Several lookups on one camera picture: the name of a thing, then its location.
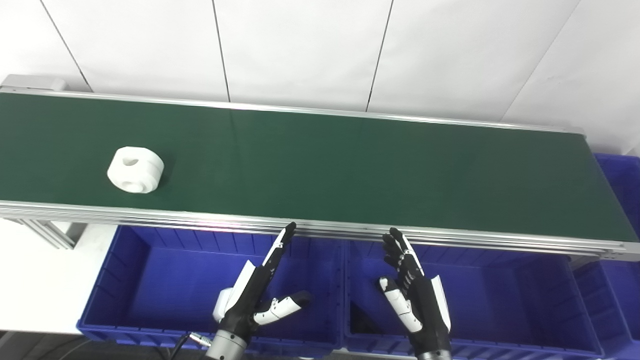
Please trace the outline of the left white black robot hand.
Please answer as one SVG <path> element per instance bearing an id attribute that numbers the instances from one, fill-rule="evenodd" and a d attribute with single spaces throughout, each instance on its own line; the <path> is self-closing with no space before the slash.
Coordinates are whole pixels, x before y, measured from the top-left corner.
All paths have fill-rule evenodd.
<path id="1" fill-rule="evenodd" d="M 279 321 L 309 305 L 313 297 L 308 291 L 275 297 L 271 301 L 261 300 L 296 230 L 294 221 L 284 227 L 261 265 L 256 266 L 251 261 L 246 263 L 231 288 L 227 303 L 222 306 L 224 315 L 219 320 L 217 335 L 241 339 L 249 344 L 259 327 Z"/>

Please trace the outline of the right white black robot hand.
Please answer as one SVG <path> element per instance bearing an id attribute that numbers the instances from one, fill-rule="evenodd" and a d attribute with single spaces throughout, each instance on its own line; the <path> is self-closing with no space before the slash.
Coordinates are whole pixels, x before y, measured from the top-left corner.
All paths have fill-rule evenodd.
<path id="1" fill-rule="evenodd" d="M 451 360 L 451 319 L 441 278 L 428 278 L 407 237 L 397 228 L 382 235 L 384 262 L 397 277 L 381 276 L 377 287 L 407 331 L 418 360 Z"/>

